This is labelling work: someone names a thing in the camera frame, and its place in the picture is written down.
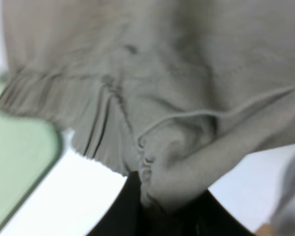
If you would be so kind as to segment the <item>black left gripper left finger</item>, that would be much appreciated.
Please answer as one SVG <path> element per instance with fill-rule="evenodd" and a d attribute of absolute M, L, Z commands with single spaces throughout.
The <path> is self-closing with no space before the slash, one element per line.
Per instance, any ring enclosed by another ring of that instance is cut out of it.
<path fill-rule="evenodd" d="M 88 236 L 138 236 L 141 224 L 140 179 L 131 172 L 116 200 Z"/>

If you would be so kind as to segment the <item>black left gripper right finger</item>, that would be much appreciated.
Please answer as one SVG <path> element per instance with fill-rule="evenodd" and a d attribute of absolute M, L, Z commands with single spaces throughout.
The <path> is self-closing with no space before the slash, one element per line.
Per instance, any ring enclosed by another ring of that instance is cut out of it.
<path fill-rule="evenodd" d="M 253 236 L 206 191 L 171 215 L 163 236 Z"/>

